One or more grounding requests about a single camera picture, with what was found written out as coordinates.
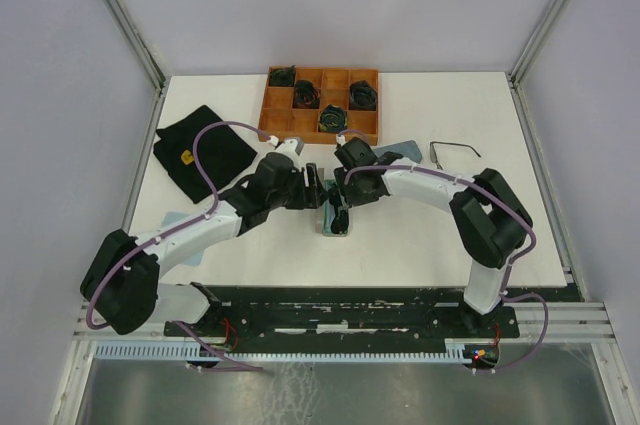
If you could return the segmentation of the grey glasses case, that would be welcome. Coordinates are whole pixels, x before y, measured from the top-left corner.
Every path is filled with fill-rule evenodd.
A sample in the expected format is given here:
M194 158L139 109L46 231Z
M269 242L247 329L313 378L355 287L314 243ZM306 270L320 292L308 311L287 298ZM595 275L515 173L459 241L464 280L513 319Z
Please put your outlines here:
M324 182L324 188L325 188L325 191L326 191L326 194L327 194L327 198L326 198L326 201L325 201L324 205L323 205L320 209L318 209L318 210L317 210L317 223L316 223L316 229L317 229L317 232L318 232L318 233L320 233L320 234L322 234L323 236L326 236L326 237L334 237L334 238L337 238L337 237L346 237L346 236L349 234L349 232L350 232L351 219L350 219L349 232L348 232L348 234L347 234L347 235L331 235L331 234L328 232L327 228L326 228L326 218L327 218L327 214L328 214L328 210L329 210L329 207L328 207L328 198L329 198L329 197L332 197L332 185L333 185L333 181L334 181L334 180L326 180L326 181Z

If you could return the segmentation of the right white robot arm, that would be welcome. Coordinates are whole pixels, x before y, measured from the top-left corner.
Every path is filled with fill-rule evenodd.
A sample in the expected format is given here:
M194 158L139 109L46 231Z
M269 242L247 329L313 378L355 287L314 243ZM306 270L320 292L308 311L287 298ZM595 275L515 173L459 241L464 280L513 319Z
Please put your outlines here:
M512 266L537 245L533 220L501 173L486 168L464 176L423 167L397 153L377 156L359 137L338 137L335 156L341 166L334 176L347 206L399 197L451 214L471 258L460 327L472 336L491 329Z

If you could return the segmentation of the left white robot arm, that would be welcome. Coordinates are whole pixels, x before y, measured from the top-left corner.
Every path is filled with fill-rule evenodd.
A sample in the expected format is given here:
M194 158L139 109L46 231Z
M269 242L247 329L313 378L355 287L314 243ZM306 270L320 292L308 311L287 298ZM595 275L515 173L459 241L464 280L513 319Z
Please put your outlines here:
M130 236L122 229L109 233L80 285L81 295L105 322L87 324L126 335L159 316L185 321L198 334L212 334L221 323L220 309L193 285L176 289L187 307L163 308L162 299L169 294L160 278L206 248L262 225L278 208L315 210L325 200L314 163L298 168L290 157L270 152L254 173L222 193L214 211L190 215L148 236Z

